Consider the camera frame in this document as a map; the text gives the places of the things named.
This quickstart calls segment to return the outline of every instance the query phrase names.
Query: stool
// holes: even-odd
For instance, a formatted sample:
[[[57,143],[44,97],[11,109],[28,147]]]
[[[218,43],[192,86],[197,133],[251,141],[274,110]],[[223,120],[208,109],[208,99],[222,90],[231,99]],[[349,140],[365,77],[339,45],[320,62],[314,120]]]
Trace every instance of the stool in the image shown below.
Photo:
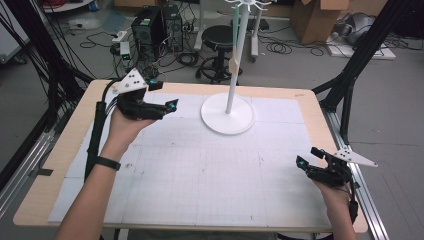
[[[225,53],[233,51],[233,28],[223,25],[209,27],[203,32],[202,41],[205,46],[215,52],[218,51],[218,56],[205,59],[196,70],[196,78],[200,78],[201,74],[203,74],[211,80],[211,84],[230,80],[231,73],[228,71],[228,61],[230,59],[225,57]]]

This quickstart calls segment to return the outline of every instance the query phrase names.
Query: wooden table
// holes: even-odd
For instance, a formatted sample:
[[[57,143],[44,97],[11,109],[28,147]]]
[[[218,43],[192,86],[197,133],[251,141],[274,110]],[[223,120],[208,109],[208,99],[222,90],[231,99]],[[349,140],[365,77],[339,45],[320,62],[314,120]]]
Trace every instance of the wooden table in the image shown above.
[[[56,146],[44,164],[44,168],[54,170],[51,176],[38,176],[15,214],[14,223],[20,226],[56,226],[48,222],[49,214],[59,194],[67,169],[73,161],[82,139],[94,119],[95,104],[108,81],[96,80],[88,87],[78,107],[73,113]],[[228,86],[165,83],[158,93],[182,93],[212,95],[228,92]],[[243,87],[236,94],[250,97],[282,98],[297,100],[302,112],[312,146],[336,152],[331,132],[327,126],[315,94],[304,89]],[[325,166],[325,161],[318,159]],[[354,224],[356,232],[367,231],[368,225],[362,211]]]

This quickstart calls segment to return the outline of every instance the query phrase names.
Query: round white base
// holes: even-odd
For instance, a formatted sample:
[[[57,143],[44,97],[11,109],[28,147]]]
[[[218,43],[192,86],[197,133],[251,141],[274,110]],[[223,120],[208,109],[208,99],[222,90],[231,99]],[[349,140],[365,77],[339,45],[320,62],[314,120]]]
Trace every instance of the round white base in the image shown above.
[[[237,135],[249,130],[255,120],[250,103],[234,95],[231,113],[227,114],[227,102],[228,93],[216,94],[206,99],[201,109],[206,125],[225,135]]]

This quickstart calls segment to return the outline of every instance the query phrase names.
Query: white pole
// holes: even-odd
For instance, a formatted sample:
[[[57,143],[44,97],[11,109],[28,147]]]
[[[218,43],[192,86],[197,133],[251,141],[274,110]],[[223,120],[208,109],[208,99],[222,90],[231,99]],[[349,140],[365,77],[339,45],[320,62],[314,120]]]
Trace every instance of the white pole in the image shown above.
[[[247,22],[249,20],[249,11],[247,9],[247,5],[243,4],[240,6],[240,12],[241,12],[241,21],[240,21],[240,27],[239,27],[239,34],[238,34],[238,40],[237,40],[237,60],[240,64],[241,55],[243,53],[243,46],[244,46],[244,39],[246,37],[246,29],[247,29]],[[237,84],[237,74],[231,75],[231,83],[230,83],[230,92],[228,93],[228,101],[227,101],[227,110],[225,110],[225,113],[230,114],[231,108],[233,106],[233,99],[234,99],[234,92],[236,89]]]

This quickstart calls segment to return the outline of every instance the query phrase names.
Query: power strip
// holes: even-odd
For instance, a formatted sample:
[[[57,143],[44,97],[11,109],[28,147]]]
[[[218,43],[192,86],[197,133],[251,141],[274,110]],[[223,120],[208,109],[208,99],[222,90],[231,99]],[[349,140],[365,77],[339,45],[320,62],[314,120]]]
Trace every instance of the power strip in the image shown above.
[[[122,39],[125,37],[125,35],[127,35],[127,31],[119,31],[116,35],[118,37],[112,39],[112,42],[113,43],[119,43],[119,42],[121,42]]]

